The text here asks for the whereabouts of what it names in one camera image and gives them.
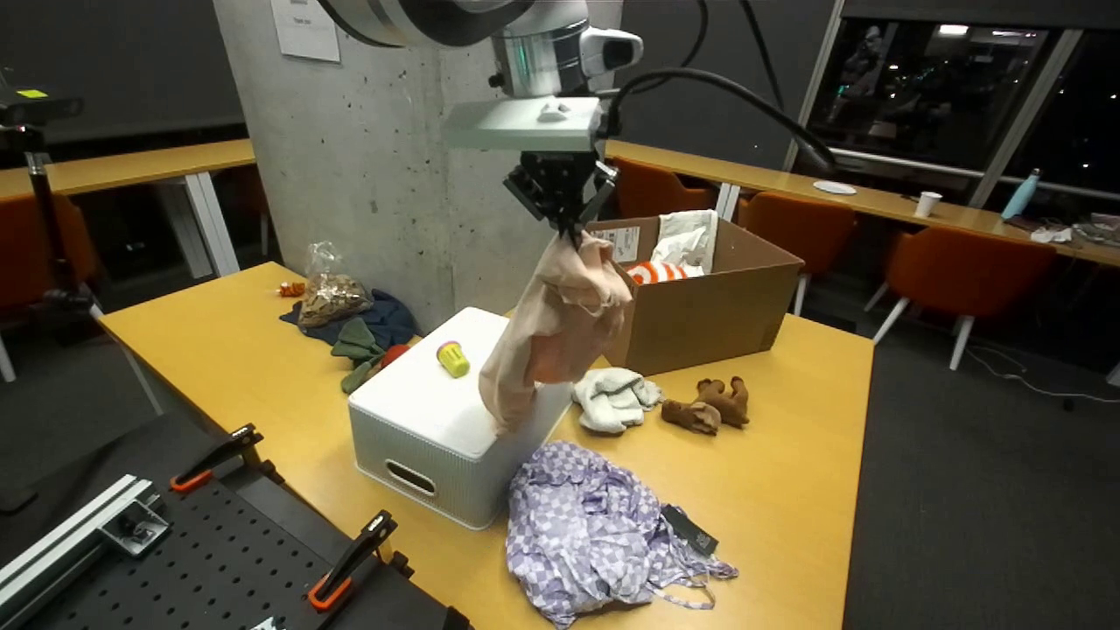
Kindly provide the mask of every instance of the plaid cloth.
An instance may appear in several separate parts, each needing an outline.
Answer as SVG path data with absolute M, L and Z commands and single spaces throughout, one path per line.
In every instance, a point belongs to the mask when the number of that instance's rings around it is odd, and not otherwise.
M 662 501 L 577 446 L 543 446 L 509 485 L 506 570 L 556 626 L 609 601 L 644 607 L 670 586 L 731 583 L 690 550 Z

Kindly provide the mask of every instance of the wooden table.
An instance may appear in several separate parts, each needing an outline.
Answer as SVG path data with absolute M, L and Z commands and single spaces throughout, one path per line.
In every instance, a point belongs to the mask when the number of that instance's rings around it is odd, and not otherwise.
M 882 221 L 898 221 L 898 224 L 935 224 L 935 228 L 950 228 L 950 231 L 973 231 L 973 234 L 990 234 L 990 238 L 1015 238 L 1030 243 L 1030 231 L 1003 224 L 990 209 L 976 207 L 957 207 L 957 202 L 938 202 L 931 217 L 912 217 L 912 202 L 898 192 L 886 188 L 869 188 L 858 186 L 851 198 L 822 192 L 808 175 L 794 173 L 772 173 L 772 170 L 754 170 L 754 166 L 737 166 L 737 160 L 717 160 L 717 157 L 700 157 L 700 154 L 679 154 L 679 150 L 662 150 L 662 149 L 644 149 L 644 145 L 626 145 L 626 139 L 609 139 L 604 157 L 626 157 L 647 170 L 662 173 L 679 173 L 691 180 L 709 180 L 709 184 L 731 184 L 740 188 L 777 188 L 777 192 L 799 192 L 799 198 L 826 198 L 831 202 L 843 202 L 858 213 L 882 217 Z M 1120 249 L 1090 244 L 1090 243 L 1060 243 L 1053 244 L 1066 261 L 1085 261 L 1096 265 L 1120 265 Z
M 256 265 L 182 296 L 106 314 L 144 364 L 219 426 L 256 425 L 284 481 L 343 532 L 378 509 L 399 517 L 393 545 L 409 552 L 414 583 L 459 607 L 480 630 L 547 626 L 504 570 L 504 528 L 466 532 L 386 492 L 352 467 L 340 381 L 345 364 L 327 347 L 280 321 L 275 298 L 295 272 Z M 696 439 L 647 418 L 626 439 L 588 439 L 563 418 L 556 443 L 574 443 L 633 471 L 662 501 L 682 504 L 719 538 L 717 557 L 740 577 L 712 586 L 712 614 L 666 601 L 604 614 L 577 626 L 765 626 L 826 630 L 843 625 L 851 528 L 869 418 L 871 342 L 805 318 L 788 318 L 768 353 L 659 374 L 670 398 L 691 398 L 696 378 L 740 374 L 752 425 Z
M 219 217 L 208 173 L 256 166 L 248 139 L 135 150 L 135 154 L 106 154 L 85 160 L 50 166 L 50 186 L 59 198 L 85 198 L 124 186 L 162 186 L 165 209 L 171 217 L 176 238 L 182 244 L 186 265 L 192 278 L 215 278 L 239 271 L 239 255 Z M 28 200 L 31 184 L 23 170 L 0 173 L 0 202 Z

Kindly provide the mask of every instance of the black clamp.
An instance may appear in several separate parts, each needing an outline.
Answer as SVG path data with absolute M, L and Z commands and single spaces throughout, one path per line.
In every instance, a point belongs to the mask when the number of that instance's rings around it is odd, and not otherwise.
M 343 552 L 343 560 L 325 570 L 311 592 L 308 592 L 308 607 L 318 608 L 318 614 L 332 614 L 351 592 L 352 592 L 352 573 L 358 566 L 378 552 L 378 545 L 394 532 L 394 523 L 389 513 L 378 513 L 364 528 L 359 536 L 351 543 L 351 550 Z
M 215 448 L 208 448 L 199 462 L 192 462 L 182 476 L 171 476 L 171 493 L 192 493 L 203 485 L 214 481 L 214 471 L 228 460 L 242 460 L 242 467 L 259 467 L 256 446 L 263 443 L 263 436 L 256 436 L 253 425 L 229 431 L 228 443 L 219 443 Z

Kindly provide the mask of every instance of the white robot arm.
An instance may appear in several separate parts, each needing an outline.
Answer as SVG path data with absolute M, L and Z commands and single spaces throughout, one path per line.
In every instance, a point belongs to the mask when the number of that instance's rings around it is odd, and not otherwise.
M 588 96 L 588 82 L 641 60 L 641 39 L 590 30 L 583 0 L 323 0 L 367 45 L 476 45 L 493 39 L 509 97 Z
M 602 102 L 588 84 L 633 67 L 644 41 L 590 30 L 588 0 L 323 0 L 323 7 L 343 32 L 386 51 L 491 39 L 499 62 L 491 84 L 506 97 L 451 112 L 445 138 L 521 150 L 504 186 L 568 238 L 604 207 L 612 173 L 595 150 Z

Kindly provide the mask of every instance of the window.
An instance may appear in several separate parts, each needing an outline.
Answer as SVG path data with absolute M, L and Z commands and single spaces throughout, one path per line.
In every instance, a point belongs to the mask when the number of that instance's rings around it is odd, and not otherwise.
M 843 184 L 897 188 L 903 198 L 938 188 L 949 202 L 967 202 L 978 180 L 978 173 L 897 166 L 897 160 L 873 160 L 871 154 L 843 154 L 843 150 L 835 150 L 835 160 L 840 160 L 835 173 Z
M 808 128 L 831 149 L 984 170 L 1048 32 L 843 23 Z
M 985 207 L 999 209 L 1010 200 L 1015 186 L 999 184 L 985 198 Z M 1085 192 L 1069 192 L 1065 186 L 1043 184 L 1038 192 L 1030 200 L 1020 217 L 1032 221 L 1032 224 L 1085 224 L 1096 213 L 1120 213 L 1120 198 L 1113 198 L 1113 200 L 1085 198 Z
M 1120 200 L 1120 32 L 1085 32 L 1008 175 L 1043 170 L 1043 184 Z

